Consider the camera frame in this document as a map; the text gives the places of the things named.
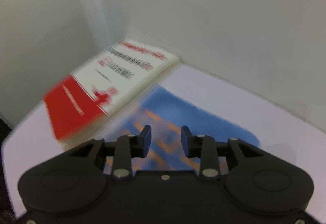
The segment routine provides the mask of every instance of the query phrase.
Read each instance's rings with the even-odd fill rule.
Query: white tabletop
[[[288,112],[232,84],[181,66],[161,85],[197,107],[251,131],[262,149],[303,168],[314,180],[315,191],[307,212],[326,222],[326,135]],[[98,133],[112,129],[109,123]],[[41,102],[11,133],[2,146],[3,168],[10,201],[17,217],[26,212],[17,182],[29,168],[62,153],[53,138]]]

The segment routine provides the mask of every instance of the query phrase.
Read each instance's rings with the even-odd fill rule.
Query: silver screw
[[[113,171],[113,175],[118,178],[127,177],[130,172],[127,169],[116,169]]]
[[[208,178],[218,176],[218,171],[212,168],[205,169],[202,171],[202,174]]]
[[[167,180],[170,179],[170,176],[169,175],[162,175],[161,179],[164,180],[164,181],[167,181]]]
[[[304,220],[297,220],[294,224],[305,224]]]

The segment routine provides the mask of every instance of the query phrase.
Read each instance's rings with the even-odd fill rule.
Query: white book cover section
[[[162,49],[129,39],[107,48],[44,96],[55,138],[65,140],[114,114],[178,61]]]

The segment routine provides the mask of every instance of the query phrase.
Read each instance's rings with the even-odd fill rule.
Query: wall
[[[326,0],[102,3],[115,38],[162,46],[326,130]]]
[[[0,0],[0,112],[15,126],[96,53],[79,0]]]

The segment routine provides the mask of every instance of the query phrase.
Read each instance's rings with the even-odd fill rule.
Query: screw
[[[118,178],[127,177],[130,172],[127,169],[116,169],[113,171],[113,175]]]
[[[203,176],[206,176],[208,178],[218,176],[218,171],[212,168],[205,169],[202,171]]]
[[[164,180],[164,181],[167,181],[167,180],[170,179],[170,176],[169,175],[162,175],[161,179]]]

